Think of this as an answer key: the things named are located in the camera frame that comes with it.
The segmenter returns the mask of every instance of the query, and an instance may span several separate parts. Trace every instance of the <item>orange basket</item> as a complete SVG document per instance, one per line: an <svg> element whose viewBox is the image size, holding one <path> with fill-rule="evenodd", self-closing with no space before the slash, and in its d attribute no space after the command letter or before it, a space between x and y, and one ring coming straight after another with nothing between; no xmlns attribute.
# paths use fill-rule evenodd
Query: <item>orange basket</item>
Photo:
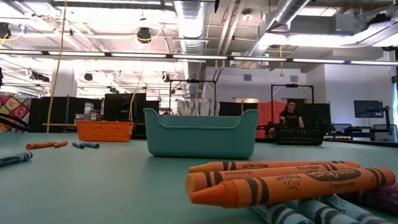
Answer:
<svg viewBox="0 0 398 224"><path fill-rule="evenodd" d="M77 133L81 141L113 141L130 140L133 124L114 121L76 121Z"/></svg>

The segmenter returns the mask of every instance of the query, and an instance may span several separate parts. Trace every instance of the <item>teal plastic bin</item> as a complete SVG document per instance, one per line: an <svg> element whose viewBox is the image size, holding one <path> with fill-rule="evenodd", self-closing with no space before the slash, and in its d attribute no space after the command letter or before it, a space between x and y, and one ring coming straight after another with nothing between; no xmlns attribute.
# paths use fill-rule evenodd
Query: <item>teal plastic bin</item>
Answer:
<svg viewBox="0 0 398 224"><path fill-rule="evenodd" d="M154 156L246 159L253 154L258 110L241 116L169 116L145 108L148 150Z"/></svg>

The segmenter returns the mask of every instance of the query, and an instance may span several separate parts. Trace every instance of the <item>black wire basket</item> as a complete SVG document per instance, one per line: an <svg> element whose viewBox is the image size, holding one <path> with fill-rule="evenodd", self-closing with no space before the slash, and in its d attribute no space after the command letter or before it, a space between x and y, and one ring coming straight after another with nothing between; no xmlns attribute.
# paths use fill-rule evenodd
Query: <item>black wire basket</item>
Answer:
<svg viewBox="0 0 398 224"><path fill-rule="evenodd" d="M275 143L284 145L320 146L325 128L275 128Z"/></svg>

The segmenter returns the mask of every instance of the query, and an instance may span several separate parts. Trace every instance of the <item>white wall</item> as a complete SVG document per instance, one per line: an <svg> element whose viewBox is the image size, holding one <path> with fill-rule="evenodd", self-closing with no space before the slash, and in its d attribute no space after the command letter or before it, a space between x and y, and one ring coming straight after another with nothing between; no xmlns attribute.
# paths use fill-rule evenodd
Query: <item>white wall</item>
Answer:
<svg viewBox="0 0 398 224"><path fill-rule="evenodd" d="M354 100L382 100L392 106L389 67L325 65L326 100L330 101L332 123L368 126L368 120L355 118ZM385 124L385 118L371 118L370 125Z"/></svg>
<svg viewBox="0 0 398 224"><path fill-rule="evenodd" d="M315 103L326 103L325 66L319 65L305 74L308 85L313 85Z"/></svg>
<svg viewBox="0 0 398 224"><path fill-rule="evenodd" d="M206 79L213 77L214 68L206 68ZM251 74L252 81L243 81L244 74ZM269 71L268 69L242 70L240 68L224 68L217 82L218 101L235 102L235 98L257 98L260 102L271 100L271 84L287 84L291 75L298 75L298 83L305 85L305 74L299 69L283 69L284 77L280 76L280 69ZM213 92L204 89L205 98L213 98ZM308 98L308 93L301 88L282 87L275 95L275 100L281 98Z"/></svg>

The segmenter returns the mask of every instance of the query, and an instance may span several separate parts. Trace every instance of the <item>teal table surface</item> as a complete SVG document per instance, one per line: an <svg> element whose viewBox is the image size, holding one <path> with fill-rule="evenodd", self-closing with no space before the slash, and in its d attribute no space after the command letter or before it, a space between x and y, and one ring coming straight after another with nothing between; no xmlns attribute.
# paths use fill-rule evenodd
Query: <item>teal table surface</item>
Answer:
<svg viewBox="0 0 398 224"><path fill-rule="evenodd" d="M2 223L264 223L249 208L190 203L184 188L188 167L211 159L153 157L140 140L101 142L99 149L72 147L77 140L76 134L0 134L0 155L24 151L29 142L69 141L31 150L31 161L0 168ZM257 143L250 160L354 160L398 175L397 149L388 147ZM397 217L374 213L398 223Z"/></svg>

